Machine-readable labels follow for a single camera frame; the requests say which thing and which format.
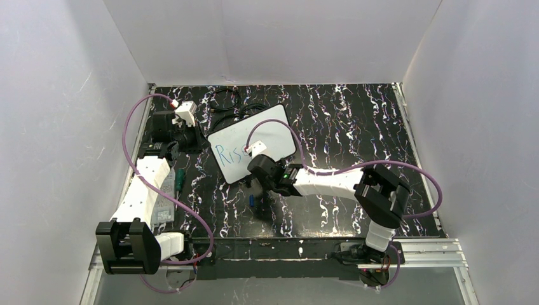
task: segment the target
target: white wall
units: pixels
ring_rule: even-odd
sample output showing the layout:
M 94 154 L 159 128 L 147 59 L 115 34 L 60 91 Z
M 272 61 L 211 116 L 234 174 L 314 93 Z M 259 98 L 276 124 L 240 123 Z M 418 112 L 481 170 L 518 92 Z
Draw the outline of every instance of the white wall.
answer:
M 443 1 L 414 56 L 411 126 L 481 304 L 536 304 L 539 3 L 470 3 Z
M 105 0 L 159 85 L 402 81 L 440 0 Z
M 0 299 L 78 304 L 147 84 L 101 0 L 0 1 L 0 41 Z

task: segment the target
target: purple cable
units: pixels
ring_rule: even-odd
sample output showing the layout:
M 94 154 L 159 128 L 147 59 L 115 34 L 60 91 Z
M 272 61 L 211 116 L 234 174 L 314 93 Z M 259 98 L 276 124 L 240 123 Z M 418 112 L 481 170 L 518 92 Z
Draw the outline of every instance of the purple cable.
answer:
M 125 144 L 125 134 L 127 133 L 127 126 L 129 125 L 129 120 L 131 119 L 131 116 L 133 115 L 133 112 L 135 112 L 135 109 L 139 105 L 141 105 L 145 100 L 147 100 L 147 99 L 149 99 L 151 97 L 163 97 L 163 98 L 167 99 L 170 103 L 172 103 L 172 99 L 170 97 L 168 97 L 168 96 L 166 96 L 164 94 L 159 94 L 159 93 L 150 94 L 150 95 L 147 95 L 146 97 L 143 97 L 142 99 L 140 99 L 133 106 L 133 108 L 131 108 L 131 111 L 127 115 L 127 119 L 125 120 L 125 125 L 123 127 L 123 133 L 121 134 L 121 146 L 123 148 L 123 154 L 125 155 L 125 158 L 127 159 L 127 162 L 129 163 L 129 166 L 131 168 L 133 168 L 133 172 L 135 172 L 135 175 L 140 179 L 140 181 L 142 181 L 142 183 L 144 183 L 147 187 L 149 187 L 154 192 L 156 192 L 159 195 L 165 197 L 166 199 L 172 201 L 172 203 L 174 203 L 178 207 L 181 207 L 187 213 L 191 214 L 193 217 L 195 217 L 196 220 L 198 220 L 202 224 L 204 229 L 206 229 L 206 232 L 208 233 L 208 236 L 210 237 L 210 246 L 208 247 L 208 250 L 206 250 L 206 252 L 204 254 L 202 254 L 201 256 L 199 256 L 199 257 L 197 257 L 195 259 L 190 259 L 188 261 L 180 261 L 180 262 L 163 261 L 163 262 L 166 262 L 167 264 L 172 264 L 172 265 L 192 264 L 194 262 L 200 261 L 201 259 L 204 259 L 209 253 L 211 253 L 211 251 L 212 251 L 212 249 L 214 247 L 214 234 L 213 234 L 212 230 L 210 229 L 210 226 L 208 226 L 208 224 L 204 221 L 204 219 L 202 219 L 202 217 L 200 217 L 195 211 L 193 211 L 192 209 L 190 209 L 188 206 L 181 203 L 180 201 L 177 201 L 176 199 L 170 197 L 167 193 L 161 191 L 157 187 L 153 186 L 143 176 L 141 176 L 139 170 L 137 169 L 137 167 L 135 166 L 133 161 L 131 161 L 131 156 L 129 155 L 129 152 L 127 152 L 127 145 Z
M 173 290 L 163 290 L 163 289 L 159 289 L 159 288 L 155 288 L 153 287 L 150 283 L 148 283 L 148 281 L 146 280 L 146 278 L 142 275 L 140 275 L 140 280 L 143 282 L 143 284 L 150 288 L 151 290 L 155 291 L 155 292 L 158 292 L 160 294 L 177 294 L 181 291 L 183 291 L 184 289 L 188 288 L 189 286 L 191 286 L 193 284 L 193 282 L 195 280 L 192 280 L 190 281 L 187 285 L 183 286 L 183 287 L 180 287 L 180 288 L 177 288 L 177 289 L 173 289 Z
M 276 123 L 283 124 L 285 127 L 287 127 L 290 130 L 290 133 L 292 134 L 292 136 L 296 140 L 296 144 L 297 144 L 297 146 L 299 148 L 299 154 L 301 155 L 301 164 L 303 165 L 303 168 L 305 168 L 308 172 L 310 172 L 310 173 L 312 173 L 314 175 L 318 175 L 318 176 L 337 175 L 339 173 L 348 172 L 348 171 L 354 170 L 356 168 L 362 168 L 362 167 L 375 165 L 375 164 L 391 164 L 391 165 L 403 166 L 403 167 L 410 168 L 412 170 L 415 170 L 415 171 L 423 174 L 426 178 L 428 178 L 430 180 L 430 182 L 432 182 L 432 184 L 436 188 L 436 191 L 438 192 L 438 201 L 436 202 L 436 205 L 434 205 L 434 207 L 432 207 L 430 210 L 428 210 L 426 212 L 423 212 L 423 213 L 419 213 L 419 214 L 405 215 L 405 216 L 403 216 L 403 219 L 416 219 L 416 218 L 421 218 L 421 217 L 432 215 L 436 210 L 438 210 L 438 208 L 442 204 L 442 188 L 440 187 L 440 184 L 438 184 L 438 182 L 434 179 L 434 177 L 432 177 L 432 175 L 430 175 L 429 173 L 427 173 L 423 169 L 421 169 L 421 168 L 419 168 L 419 167 L 417 167 L 415 165 L 412 165 L 412 164 L 399 162 L 399 161 L 391 161 L 391 160 L 375 160 L 375 161 L 368 161 L 368 162 L 359 163 L 359 164 L 352 165 L 352 166 L 347 167 L 347 168 L 343 168 L 341 170 L 335 170 L 333 172 L 317 172 L 317 171 L 312 170 L 311 168 L 307 167 L 307 165 L 305 164 L 305 156 L 303 154 L 303 148 L 301 147 L 301 141 L 297 137 L 296 133 L 294 132 L 292 127 L 290 127 L 287 123 L 285 123 L 285 122 L 283 122 L 283 121 L 281 121 L 279 119 L 265 119 L 264 121 L 261 121 L 260 123 L 256 124 L 255 127 L 253 127 L 253 129 L 249 133 L 249 136 L 247 137 L 247 143 L 246 143 L 246 146 L 245 146 L 246 149 L 247 149 L 247 147 L 249 147 L 249 142 L 250 142 L 251 137 L 252 137 L 254 131 L 256 130 L 256 128 L 258 128 L 260 125 L 268 123 L 268 122 L 276 122 Z

